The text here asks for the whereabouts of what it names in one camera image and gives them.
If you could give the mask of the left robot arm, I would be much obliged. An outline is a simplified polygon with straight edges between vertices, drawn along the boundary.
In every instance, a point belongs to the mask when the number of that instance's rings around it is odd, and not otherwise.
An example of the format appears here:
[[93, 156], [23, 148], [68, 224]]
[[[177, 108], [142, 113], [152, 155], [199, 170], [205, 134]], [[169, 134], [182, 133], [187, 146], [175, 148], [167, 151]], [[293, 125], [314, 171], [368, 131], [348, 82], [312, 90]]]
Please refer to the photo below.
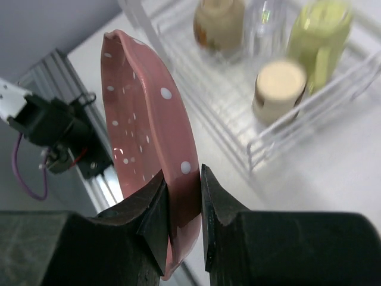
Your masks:
[[85, 106], [77, 98], [70, 103], [46, 100], [21, 86], [1, 79], [1, 119], [40, 147], [81, 149], [93, 136]]

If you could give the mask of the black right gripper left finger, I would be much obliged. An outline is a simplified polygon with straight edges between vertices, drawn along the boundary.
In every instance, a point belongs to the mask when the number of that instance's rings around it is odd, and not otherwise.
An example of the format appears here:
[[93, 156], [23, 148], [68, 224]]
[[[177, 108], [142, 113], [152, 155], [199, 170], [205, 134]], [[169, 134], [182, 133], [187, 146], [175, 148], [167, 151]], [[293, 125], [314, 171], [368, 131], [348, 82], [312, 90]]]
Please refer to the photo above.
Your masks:
[[158, 285], [168, 244], [162, 172], [95, 217], [2, 212], [2, 285]]

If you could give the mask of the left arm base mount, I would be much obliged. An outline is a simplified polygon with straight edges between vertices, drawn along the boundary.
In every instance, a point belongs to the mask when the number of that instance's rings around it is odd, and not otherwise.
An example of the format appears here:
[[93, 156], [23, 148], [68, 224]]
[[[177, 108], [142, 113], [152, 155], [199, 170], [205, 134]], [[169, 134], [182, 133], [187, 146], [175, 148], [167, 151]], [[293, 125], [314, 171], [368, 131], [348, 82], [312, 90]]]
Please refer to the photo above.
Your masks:
[[78, 167], [84, 179], [91, 179], [113, 165], [86, 112], [86, 108], [95, 100], [96, 94], [93, 92], [82, 93], [68, 104], [52, 100], [54, 105], [65, 111], [70, 122], [65, 132], [45, 153], [44, 169], [60, 174]]

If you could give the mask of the pink dotted plate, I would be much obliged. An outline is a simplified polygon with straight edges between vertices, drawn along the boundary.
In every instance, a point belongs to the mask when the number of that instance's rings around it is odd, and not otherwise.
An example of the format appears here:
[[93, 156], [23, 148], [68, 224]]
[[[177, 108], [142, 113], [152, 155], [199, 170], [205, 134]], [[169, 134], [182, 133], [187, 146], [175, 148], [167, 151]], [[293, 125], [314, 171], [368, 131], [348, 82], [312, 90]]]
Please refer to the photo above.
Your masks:
[[114, 166], [124, 198], [163, 172], [170, 232], [164, 279], [191, 252], [201, 227], [201, 179], [191, 124], [163, 61], [145, 43], [104, 35], [102, 98]]

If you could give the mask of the beige bowl with flower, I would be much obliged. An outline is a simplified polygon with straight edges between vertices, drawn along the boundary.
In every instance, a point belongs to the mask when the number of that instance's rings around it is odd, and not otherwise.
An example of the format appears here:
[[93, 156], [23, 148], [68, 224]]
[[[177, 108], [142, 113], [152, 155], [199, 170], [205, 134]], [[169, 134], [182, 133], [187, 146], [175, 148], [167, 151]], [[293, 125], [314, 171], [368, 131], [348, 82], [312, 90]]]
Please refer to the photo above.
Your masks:
[[200, 48], [230, 58], [243, 41], [244, 1], [199, 1], [193, 17], [193, 34]]

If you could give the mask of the yellow-green mug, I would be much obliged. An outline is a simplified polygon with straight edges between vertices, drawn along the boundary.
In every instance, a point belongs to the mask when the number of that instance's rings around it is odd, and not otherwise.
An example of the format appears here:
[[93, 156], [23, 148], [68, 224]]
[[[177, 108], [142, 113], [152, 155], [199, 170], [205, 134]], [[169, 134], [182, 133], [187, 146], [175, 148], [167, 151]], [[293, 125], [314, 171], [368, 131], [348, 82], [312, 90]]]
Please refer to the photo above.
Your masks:
[[303, 6], [289, 37], [287, 55], [307, 72], [313, 94], [327, 83], [342, 56], [353, 20], [345, 1], [315, 1]]

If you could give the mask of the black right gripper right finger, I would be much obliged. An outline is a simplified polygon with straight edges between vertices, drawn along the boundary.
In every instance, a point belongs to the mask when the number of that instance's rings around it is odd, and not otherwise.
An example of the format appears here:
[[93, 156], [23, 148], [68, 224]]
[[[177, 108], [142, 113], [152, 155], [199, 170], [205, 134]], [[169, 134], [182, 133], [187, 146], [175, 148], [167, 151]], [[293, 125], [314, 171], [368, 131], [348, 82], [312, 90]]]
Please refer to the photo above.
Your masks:
[[358, 213], [250, 210], [201, 169], [211, 285], [379, 285], [380, 235]]

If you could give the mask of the clear drinking glass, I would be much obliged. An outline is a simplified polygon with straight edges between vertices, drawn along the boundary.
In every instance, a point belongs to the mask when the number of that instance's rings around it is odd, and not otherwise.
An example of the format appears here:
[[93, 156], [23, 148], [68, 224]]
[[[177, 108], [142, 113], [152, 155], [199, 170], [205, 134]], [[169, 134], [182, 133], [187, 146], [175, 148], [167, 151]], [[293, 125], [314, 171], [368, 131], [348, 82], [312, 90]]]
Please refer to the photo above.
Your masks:
[[288, 34], [286, 1], [251, 1], [244, 16], [244, 51], [247, 57], [263, 60], [285, 53]]

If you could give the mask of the small steel cup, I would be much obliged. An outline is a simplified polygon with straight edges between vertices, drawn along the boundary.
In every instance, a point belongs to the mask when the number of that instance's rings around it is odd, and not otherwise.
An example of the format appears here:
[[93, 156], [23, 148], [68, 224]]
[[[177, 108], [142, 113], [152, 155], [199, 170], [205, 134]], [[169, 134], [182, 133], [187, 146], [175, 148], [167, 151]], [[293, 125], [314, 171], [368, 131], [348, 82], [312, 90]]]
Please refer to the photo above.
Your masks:
[[307, 74], [294, 60], [281, 58], [262, 66], [255, 80], [252, 110], [264, 125], [271, 125], [296, 107], [307, 87]]

